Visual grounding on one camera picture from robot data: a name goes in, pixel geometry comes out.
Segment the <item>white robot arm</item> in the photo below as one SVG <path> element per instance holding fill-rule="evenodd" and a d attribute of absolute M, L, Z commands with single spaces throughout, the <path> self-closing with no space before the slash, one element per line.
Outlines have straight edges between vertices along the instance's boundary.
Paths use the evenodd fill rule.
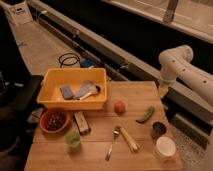
<path fill-rule="evenodd" d="M 162 51 L 158 57 L 161 64 L 160 82 L 173 84 L 179 78 L 213 106 L 213 75 L 193 66 L 193 55 L 188 45 Z"/>

